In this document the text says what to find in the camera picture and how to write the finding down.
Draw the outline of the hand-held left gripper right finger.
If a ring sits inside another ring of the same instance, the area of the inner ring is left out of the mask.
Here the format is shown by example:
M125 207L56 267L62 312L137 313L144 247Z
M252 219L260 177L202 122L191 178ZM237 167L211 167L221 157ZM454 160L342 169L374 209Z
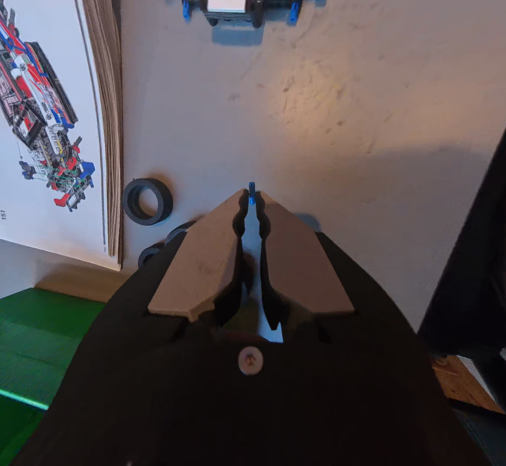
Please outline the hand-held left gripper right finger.
M263 191L256 192L256 216L262 307L272 330L355 312L311 227Z

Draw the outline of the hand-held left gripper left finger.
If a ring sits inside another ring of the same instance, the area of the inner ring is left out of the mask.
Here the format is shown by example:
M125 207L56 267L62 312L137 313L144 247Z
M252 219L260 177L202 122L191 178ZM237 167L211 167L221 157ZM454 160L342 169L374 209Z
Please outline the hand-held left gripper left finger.
M201 217L186 231L148 311L190 322L215 309L238 273L246 216L246 189L241 189Z

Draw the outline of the green plastic bin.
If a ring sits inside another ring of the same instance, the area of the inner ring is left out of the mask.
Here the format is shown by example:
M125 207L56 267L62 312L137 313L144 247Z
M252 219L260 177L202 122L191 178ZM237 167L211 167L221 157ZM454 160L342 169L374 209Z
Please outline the green plastic bin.
M38 288L1 299L1 465L40 423L104 305Z

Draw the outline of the grey desk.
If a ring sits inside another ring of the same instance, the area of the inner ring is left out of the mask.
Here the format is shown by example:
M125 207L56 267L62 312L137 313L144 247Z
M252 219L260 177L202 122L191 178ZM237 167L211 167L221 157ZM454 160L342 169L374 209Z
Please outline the grey desk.
M121 273L1 241L1 297L42 281L108 295L170 229L256 183L319 227L418 331L505 129L505 0L305 2L212 28L180 0L121 0L124 182L174 212L124 220Z

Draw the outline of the black rubber toy tyre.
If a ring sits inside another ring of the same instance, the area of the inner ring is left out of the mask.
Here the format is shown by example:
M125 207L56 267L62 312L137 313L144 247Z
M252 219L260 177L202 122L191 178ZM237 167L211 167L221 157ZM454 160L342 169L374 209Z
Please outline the black rubber toy tyre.
M169 242L172 241L172 239L174 239L174 237L176 237L177 235L179 235L180 233L186 233L186 231L191 227L193 226L194 224L196 223L196 220L191 220L191 221L188 221L188 222L185 222L179 226L177 226L176 228L174 228L173 230L171 230L167 237L165 238L164 240L164 245L167 245Z
M152 257L158 254L164 246L164 242L158 242L142 250L138 257L138 268L142 268Z
M154 214L145 212L140 204L143 191L151 191L155 195L157 207ZM136 224L151 226L163 222L172 214L174 198L162 181L156 178L137 178L126 185L122 195L125 214Z

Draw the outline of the open instruction booklet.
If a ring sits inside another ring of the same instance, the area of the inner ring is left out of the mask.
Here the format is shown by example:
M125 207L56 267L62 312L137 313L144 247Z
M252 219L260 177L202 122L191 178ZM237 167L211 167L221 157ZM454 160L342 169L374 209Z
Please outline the open instruction booklet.
M1 239L119 271L113 0L1 0Z

